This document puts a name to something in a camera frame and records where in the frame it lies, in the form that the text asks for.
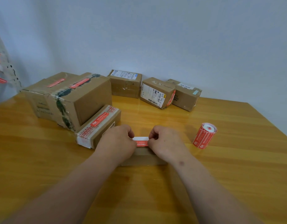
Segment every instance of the wooden table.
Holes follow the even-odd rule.
[[[157,109],[113,96],[121,122],[135,136],[156,124],[173,127],[236,198],[265,223],[287,223],[287,137],[248,103],[200,98],[192,112]],[[218,132],[205,150],[191,144],[201,123]],[[73,132],[38,119],[22,94],[0,104],[0,221],[66,176],[93,150]],[[103,185],[85,223],[197,223],[170,166],[118,167]]]

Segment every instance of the sticker roll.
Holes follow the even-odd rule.
[[[200,149],[205,149],[216,132],[217,128],[213,124],[201,124],[193,141],[194,146]]]

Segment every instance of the large cardboard box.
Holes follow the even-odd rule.
[[[53,93],[59,85],[66,85],[70,79],[75,77],[77,75],[60,72],[24,88],[22,92],[25,94],[35,115],[39,118],[53,120],[45,95]]]
[[[108,77],[112,95],[138,98],[142,74],[112,70]]]
[[[177,87],[172,104],[191,112],[202,90],[173,79],[169,79],[168,82],[175,84]]]
[[[175,84],[148,78],[142,81],[140,99],[157,108],[165,109],[171,105],[175,92]]]
[[[148,137],[134,137],[137,141],[137,147],[133,155],[121,164],[121,166],[149,166],[167,164],[160,159],[149,147]]]
[[[75,133],[76,142],[87,148],[95,149],[104,132],[117,126],[121,120],[121,110],[111,105],[105,105]]]
[[[75,131],[104,105],[112,105],[110,80],[87,72],[45,98],[57,124]]]

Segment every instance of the hand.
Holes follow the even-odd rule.
[[[164,126],[154,126],[149,135],[149,147],[166,162],[174,165],[182,162],[186,156],[191,156],[179,133]]]
[[[129,125],[112,127],[104,133],[93,155],[117,167],[134,153],[136,142],[132,138],[134,132]]]

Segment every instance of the finger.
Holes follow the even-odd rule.
[[[150,149],[153,150],[153,146],[155,145],[156,140],[154,138],[151,138],[148,140],[148,146]]]
[[[154,126],[154,128],[151,130],[149,134],[149,139],[158,137],[162,128],[163,126],[160,126],[160,125]]]
[[[128,136],[130,137],[130,138],[134,138],[134,132],[133,132],[133,130],[131,129],[131,127],[129,126],[129,125],[127,125],[127,124],[123,124],[123,125],[121,125],[121,127],[122,128],[124,128],[124,129],[126,129],[126,131],[128,132]]]

